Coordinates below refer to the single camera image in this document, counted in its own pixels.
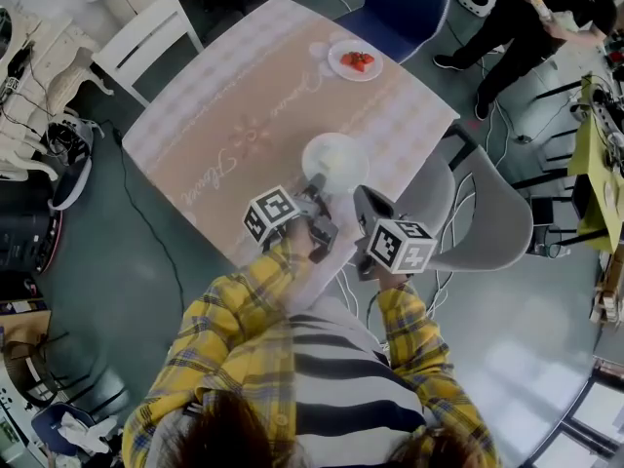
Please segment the person's left hand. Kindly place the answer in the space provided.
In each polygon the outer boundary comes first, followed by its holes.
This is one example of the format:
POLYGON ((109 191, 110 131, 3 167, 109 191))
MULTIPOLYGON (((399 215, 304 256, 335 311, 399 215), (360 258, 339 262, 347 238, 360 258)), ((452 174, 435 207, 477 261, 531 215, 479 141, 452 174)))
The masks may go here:
POLYGON ((285 250, 293 261, 308 261, 314 250, 309 225, 305 217, 299 216, 287 223, 285 250))

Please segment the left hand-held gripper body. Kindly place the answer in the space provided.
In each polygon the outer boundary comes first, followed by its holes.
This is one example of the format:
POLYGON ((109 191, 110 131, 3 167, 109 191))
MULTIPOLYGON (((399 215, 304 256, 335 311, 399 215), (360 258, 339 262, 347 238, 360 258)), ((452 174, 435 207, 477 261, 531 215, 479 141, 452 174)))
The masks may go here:
POLYGON ((258 195, 250 201, 243 224, 266 253, 286 236, 286 226, 290 220, 305 217, 314 244, 309 258, 314 263, 320 263, 332 251, 338 227, 332 221, 323 192, 318 199, 309 199, 304 189, 291 195, 284 186, 278 185, 258 195))

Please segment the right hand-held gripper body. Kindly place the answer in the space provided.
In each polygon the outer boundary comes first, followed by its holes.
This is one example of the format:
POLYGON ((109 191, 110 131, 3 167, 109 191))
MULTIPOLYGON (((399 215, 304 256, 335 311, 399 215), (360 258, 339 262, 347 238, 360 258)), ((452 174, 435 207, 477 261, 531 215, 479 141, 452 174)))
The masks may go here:
POLYGON ((355 255, 360 281, 372 280, 376 267, 408 277, 425 270, 438 241, 423 224, 392 203, 358 201, 355 212, 363 235, 355 255))

